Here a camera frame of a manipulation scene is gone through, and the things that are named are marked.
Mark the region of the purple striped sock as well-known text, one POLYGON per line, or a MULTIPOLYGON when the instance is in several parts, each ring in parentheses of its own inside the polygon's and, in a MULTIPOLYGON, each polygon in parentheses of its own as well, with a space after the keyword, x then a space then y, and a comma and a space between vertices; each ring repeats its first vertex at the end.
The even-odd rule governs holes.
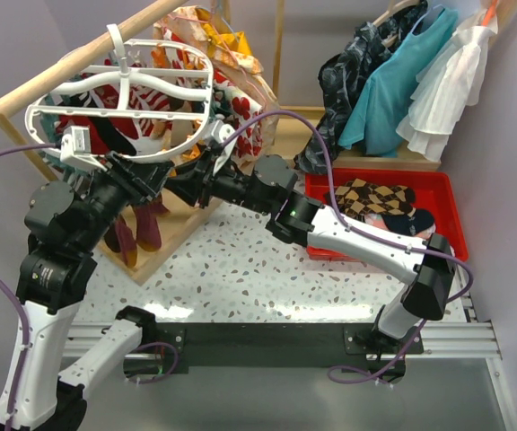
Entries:
POLYGON ((169 210, 162 202, 132 207, 136 218, 136 242, 145 251, 158 251, 162 247, 162 238, 158 225, 158 216, 166 215, 169 210))

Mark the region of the brown argyle sock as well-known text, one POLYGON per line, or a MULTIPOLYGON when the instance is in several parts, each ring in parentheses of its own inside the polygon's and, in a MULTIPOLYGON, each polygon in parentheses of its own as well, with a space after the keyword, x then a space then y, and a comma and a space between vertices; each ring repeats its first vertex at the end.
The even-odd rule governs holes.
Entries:
POLYGON ((359 178, 334 188, 334 196, 339 212, 352 218, 411 215, 416 202, 415 191, 407 186, 378 185, 359 178))

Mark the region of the white round clip hanger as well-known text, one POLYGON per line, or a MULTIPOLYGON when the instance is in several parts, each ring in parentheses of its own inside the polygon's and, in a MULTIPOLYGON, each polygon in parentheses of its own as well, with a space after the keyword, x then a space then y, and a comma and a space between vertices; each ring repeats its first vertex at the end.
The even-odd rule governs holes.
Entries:
POLYGON ((217 120, 212 114, 214 69, 203 52, 189 45, 165 41, 123 40, 118 26, 108 27, 114 49, 105 65, 90 65, 66 82, 50 90, 26 108, 24 124, 31 139, 41 145, 46 158, 55 166, 70 167, 59 160, 61 139, 54 121, 60 115, 99 118, 165 119, 172 122, 171 147, 156 153, 129 155, 117 154, 135 163, 179 162, 196 145, 207 145, 207 128, 217 120), (174 69, 153 64, 152 51, 157 48, 185 50, 204 64, 203 70, 174 69), (86 93, 96 87, 110 84, 118 88, 118 106, 115 109, 85 108, 67 105, 76 94, 86 93), (146 111, 128 107, 129 90, 141 85, 182 101, 178 110, 146 111))

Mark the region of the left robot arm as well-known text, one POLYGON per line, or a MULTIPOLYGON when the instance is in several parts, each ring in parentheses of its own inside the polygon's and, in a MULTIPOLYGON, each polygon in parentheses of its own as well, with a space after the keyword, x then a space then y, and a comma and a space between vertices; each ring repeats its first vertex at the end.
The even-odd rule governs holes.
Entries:
POLYGON ((100 341, 66 370, 67 335, 97 263, 93 250, 131 204, 156 198, 171 162, 132 163, 114 153, 85 196, 58 180, 31 196, 28 253, 7 295, 19 314, 12 362, 0 397, 0 430, 76 430, 96 386, 125 355, 165 348, 155 317, 127 306, 100 341))

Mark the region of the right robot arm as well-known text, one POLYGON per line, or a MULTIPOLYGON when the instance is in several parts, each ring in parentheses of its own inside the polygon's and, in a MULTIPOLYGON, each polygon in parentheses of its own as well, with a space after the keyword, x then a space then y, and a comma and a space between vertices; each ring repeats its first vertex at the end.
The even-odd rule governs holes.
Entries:
POLYGON ((373 346, 383 353, 398 347, 419 321, 443 318, 456 269, 445 237, 410 237, 345 217, 297 191, 296 181, 279 156, 260 157, 249 174, 232 162, 217 170, 210 158, 199 156, 167 180, 165 188, 191 206, 205 207, 219 198, 261 213, 281 242, 336 251, 402 282, 403 290, 382 307, 371 331, 373 346))

